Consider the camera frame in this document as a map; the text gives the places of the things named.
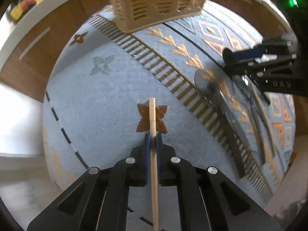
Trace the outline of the black plastic spoon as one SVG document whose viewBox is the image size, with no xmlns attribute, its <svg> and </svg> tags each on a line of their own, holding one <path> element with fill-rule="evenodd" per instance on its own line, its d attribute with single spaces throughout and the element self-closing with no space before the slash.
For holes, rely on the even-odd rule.
<svg viewBox="0 0 308 231">
<path fill-rule="evenodd" d="M 231 51 L 229 48 L 224 48 L 222 51 L 222 58 L 225 63 L 225 65 L 235 65 L 240 62 L 238 51 Z"/>
</svg>

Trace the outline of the clear dark spoon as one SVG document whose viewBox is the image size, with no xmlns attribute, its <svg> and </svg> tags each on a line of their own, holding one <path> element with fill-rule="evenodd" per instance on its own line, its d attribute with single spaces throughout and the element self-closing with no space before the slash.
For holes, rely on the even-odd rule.
<svg viewBox="0 0 308 231">
<path fill-rule="evenodd" d="M 222 92 L 214 78 L 204 69 L 198 69 L 194 75 L 196 90 L 202 100 L 211 104 L 219 118 L 220 124 L 226 135 L 230 150 L 240 178 L 245 176 L 244 162 L 241 157 L 240 147 L 248 148 L 249 141 L 234 113 L 229 109 Z"/>
</svg>

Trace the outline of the wooden chopstick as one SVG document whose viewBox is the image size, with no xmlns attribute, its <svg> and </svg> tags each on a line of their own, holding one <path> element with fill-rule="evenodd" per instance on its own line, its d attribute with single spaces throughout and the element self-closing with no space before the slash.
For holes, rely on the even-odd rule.
<svg viewBox="0 0 308 231">
<path fill-rule="evenodd" d="M 157 148 L 156 148 L 156 101 L 149 98 L 149 123 L 150 123 L 150 179 L 151 179 L 151 201 L 153 230 L 159 230 L 159 208 L 158 208 L 158 167 L 157 167 Z"/>
</svg>

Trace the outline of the patterned blue table cloth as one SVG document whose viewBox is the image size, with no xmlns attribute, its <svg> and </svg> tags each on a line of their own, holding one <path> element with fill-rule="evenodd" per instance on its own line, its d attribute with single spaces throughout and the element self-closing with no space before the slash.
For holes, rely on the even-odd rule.
<svg viewBox="0 0 308 231">
<path fill-rule="evenodd" d="M 256 83 L 263 64 L 277 59 L 266 37 L 213 2 L 206 2 L 200 15 L 134 33 L 120 30 L 114 19 L 110 6 L 92 15 L 52 70 L 43 103 L 44 148 L 50 177 L 62 194 L 28 230 L 106 230 L 111 169 L 150 135 L 149 98 L 156 101 L 157 135 L 195 167 L 207 230 L 285 230 L 281 216 L 265 206 L 289 168 L 295 107 L 292 95 L 263 92 Z M 269 163 L 262 164 L 249 124 L 238 121 L 246 106 L 223 71 L 224 48 L 263 49 L 261 58 L 239 59 L 259 68 L 238 76 L 252 83 L 267 112 L 277 147 Z M 249 141 L 248 148 L 240 147 L 243 178 L 216 111 L 196 90 L 198 69 L 214 78 Z M 159 230 L 181 230 L 176 187 L 158 182 L 158 208 Z M 146 186 L 129 190 L 126 230 L 153 230 L 150 157 Z"/>
</svg>

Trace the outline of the tan plastic utensil basket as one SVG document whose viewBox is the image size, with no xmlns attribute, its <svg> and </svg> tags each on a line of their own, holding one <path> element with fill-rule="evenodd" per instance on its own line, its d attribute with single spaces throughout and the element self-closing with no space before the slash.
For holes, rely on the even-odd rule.
<svg viewBox="0 0 308 231">
<path fill-rule="evenodd" d="M 114 22 L 120 30 L 131 33 L 158 23 L 202 11 L 206 0 L 110 0 Z"/>
</svg>

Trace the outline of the red label sauce bottle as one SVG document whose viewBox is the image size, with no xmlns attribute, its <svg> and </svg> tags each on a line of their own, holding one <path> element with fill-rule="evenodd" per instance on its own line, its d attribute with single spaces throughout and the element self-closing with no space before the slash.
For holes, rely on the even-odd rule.
<svg viewBox="0 0 308 231">
<path fill-rule="evenodd" d="M 37 0 L 13 0 L 6 11 L 9 21 L 17 23 L 32 7 Z"/>
</svg>

